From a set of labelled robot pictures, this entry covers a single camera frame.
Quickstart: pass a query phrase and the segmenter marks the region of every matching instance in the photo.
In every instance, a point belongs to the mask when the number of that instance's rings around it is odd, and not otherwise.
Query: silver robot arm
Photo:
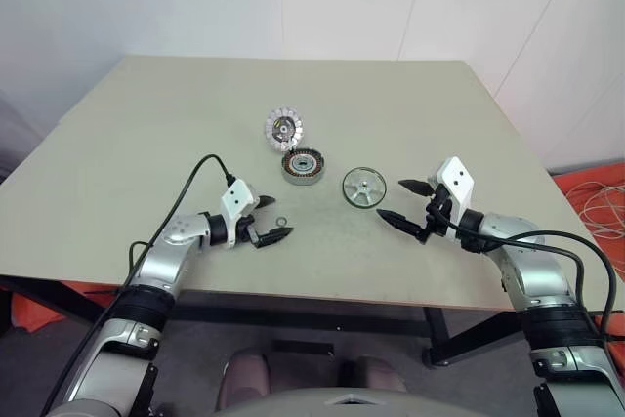
[[[273,229],[258,235],[252,210],[272,203],[243,180],[224,193],[220,214],[175,216],[149,248],[86,354],[64,403],[53,417],[139,417],[149,415],[158,352],[165,323],[203,247],[251,241],[273,244],[292,230]]]
[[[539,415],[625,417],[625,393],[604,348],[604,338],[577,302],[554,256],[501,243],[489,245],[471,236],[477,233],[505,239],[539,228],[520,217],[472,210],[474,180],[458,157],[447,158],[427,182],[399,183],[432,198],[427,224],[422,228],[396,212],[378,210],[385,221],[422,243],[432,233],[459,242],[468,251],[485,253],[499,268],[502,286],[531,347],[534,371],[546,380],[534,390]],[[518,241],[542,244],[544,237]]]

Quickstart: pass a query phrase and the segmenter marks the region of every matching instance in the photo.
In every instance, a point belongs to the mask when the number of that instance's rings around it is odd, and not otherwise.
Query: beige tabletop
[[[297,108],[302,146],[325,157],[314,186],[284,181],[280,154],[266,142],[265,119],[280,106]],[[485,256],[436,236],[422,246],[375,210],[349,205],[341,182],[356,166],[386,179],[379,207],[421,223],[426,199],[396,181],[425,178],[458,155],[476,180],[474,208],[590,238],[464,63],[128,57],[0,187],[0,273],[120,283],[128,245],[149,239],[196,160],[211,152],[277,198],[258,212],[260,231],[273,228],[277,216],[295,230],[260,250],[208,250],[191,289],[510,308]],[[224,189],[210,162],[181,211],[217,211]],[[553,242],[584,255],[585,300],[589,309],[601,308],[600,261],[574,242]],[[572,284],[572,262],[562,265]]]

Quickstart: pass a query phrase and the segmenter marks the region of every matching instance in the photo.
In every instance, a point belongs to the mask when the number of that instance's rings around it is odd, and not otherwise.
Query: black cable
[[[148,246],[145,241],[135,241],[128,248],[128,273],[133,271],[135,265],[135,246]]]
[[[139,271],[139,268],[141,267],[141,265],[142,265],[142,263],[144,261],[144,258],[146,257],[147,251],[149,250],[150,247],[152,247],[154,245],[154,242],[156,241],[156,239],[158,238],[160,233],[163,231],[163,229],[167,226],[167,224],[169,223],[171,218],[174,216],[174,213],[176,212],[176,210],[178,210],[178,207],[180,206],[181,202],[185,198],[185,195],[187,194],[188,188],[191,186],[191,183],[193,182],[193,179],[195,178],[195,175],[197,174],[197,172],[199,171],[201,166],[207,160],[209,160],[211,158],[215,158],[218,161],[219,165],[222,167],[222,170],[224,171],[224,174],[226,175],[226,183],[227,183],[227,185],[229,187],[236,180],[236,177],[226,169],[226,165],[224,165],[224,162],[222,161],[222,159],[219,156],[217,156],[217,155],[215,155],[213,153],[211,153],[210,155],[206,155],[206,156],[202,157],[195,164],[195,166],[191,170],[190,174],[188,175],[187,181],[185,182],[185,185],[183,186],[182,190],[180,191],[180,194],[178,194],[178,197],[176,198],[176,201],[172,205],[172,208],[169,210],[169,212],[167,213],[167,216],[165,217],[163,222],[161,222],[161,224],[158,227],[158,229],[156,229],[156,231],[154,232],[154,235],[152,236],[152,238],[147,243],[147,246],[144,247],[144,250],[141,252],[141,255],[139,256],[139,260],[137,261],[137,263],[135,263],[135,265],[133,265],[132,269],[130,270],[130,273],[128,274],[128,276],[124,280],[124,283],[122,284],[121,288],[119,289],[119,293],[113,299],[113,301],[110,303],[110,305],[108,305],[104,309],[104,311],[102,312],[102,314],[100,314],[98,319],[96,319],[96,322],[94,322],[92,324],[92,326],[87,331],[87,334],[85,334],[85,336],[82,338],[82,340],[78,344],[78,347],[76,347],[76,350],[73,352],[73,354],[69,358],[69,361],[67,362],[67,364],[63,368],[63,370],[61,372],[61,375],[59,375],[59,378],[57,379],[57,382],[55,383],[55,386],[52,388],[52,390],[50,391],[50,394],[48,395],[48,399],[46,400],[46,403],[44,404],[43,409],[42,409],[41,414],[40,414],[41,417],[45,417],[50,412],[50,409],[52,408],[52,404],[54,403],[55,398],[57,397],[57,394],[61,390],[61,386],[63,385],[65,379],[67,378],[67,375],[69,374],[69,371],[71,371],[71,368],[74,366],[74,363],[76,362],[76,360],[78,359],[80,354],[82,354],[82,351],[87,346],[87,344],[89,343],[91,338],[94,336],[96,330],[104,323],[104,320],[106,319],[108,314],[117,305],[117,302],[119,301],[119,297],[121,295],[121,292],[123,292],[124,289],[126,289],[128,287],[128,285],[130,284],[130,282],[133,279],[133,277],[135,276],[135,274]]]
[[[546,251],[548,253],[559,254],[561,256],[566,256],[569,259],[572,259],[577,268],[577,275],[575,276],[575,297],[577,300],[577,304],[580,308],[584,307],[583,300],[583,289],[584,289],[584,263],[581,258],[577,256],[575,253],[572,253],[566,249],[557,248],[555,246],[547,246],[544,244],[537,243],[525,243],[523,241],[513,241],[508,238],[499,238],[497,236],[490,236],[487,234],[481,234],[472,229],[463,229],[462,227],[458,227],[453,224],[449,219],[447,219],[444,215],[440,213],[437,207],[430,207],[430,213],[442,224],[450,227],[451,229],[455,229],[457,232],[461,234],[465,234],[467,236],[471,236],[473,238],[481,239],[484,241],[490,241],[498,244],[506,244],[509,246],[517,246],[518,248],[532,249],[536,251]]]
[[[578,236],[573,233],[569,233],[567,231],[558,231],[554,229],[539,229],[536,231],[528,231],[526,233],[516,234],[511,236],[508,239],[519,239],[526,238],[528,236],[559,236],[562,238],[573,239],[579,243],[582,243],[586,247],[590,248],[598,257],[602,260],[604,264],[605,270],[607,272],[607,298],[605,299],[605,307],[604,313],[602,314],[602,322],[600,326],[600,332],[602,335],[607,334],[607,322],[609,320],[610,315],[612,314],[612,309],[614,308],[614,300],[616,299],[616,274],[614,273],[614,268],[612,267],[609,258],[605,255],[605,253],[597,246],[595,243],[583,238],[582,236]]]

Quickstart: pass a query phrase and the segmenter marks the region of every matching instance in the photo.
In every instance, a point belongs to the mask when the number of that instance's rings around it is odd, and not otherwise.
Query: metal disc
[[[343,195],[354,207],[368,209],[378,205],[387,193],[387,184],[372,168],[353,168],[343,179]]]
[[[265,137],[275,150],[294,149],[303,134],[302,119],[292,107],[274,109],[265,121]]]

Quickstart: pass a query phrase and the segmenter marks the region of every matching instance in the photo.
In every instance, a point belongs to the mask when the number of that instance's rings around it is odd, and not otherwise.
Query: white wall
[[[0,95],[0,183],[40,141],[41,136]]]
[[[463,59],[544,164],[562,167],[624,155],[624,8],[625,0],[0,0],[0,93],[43,136],[125,53]]]

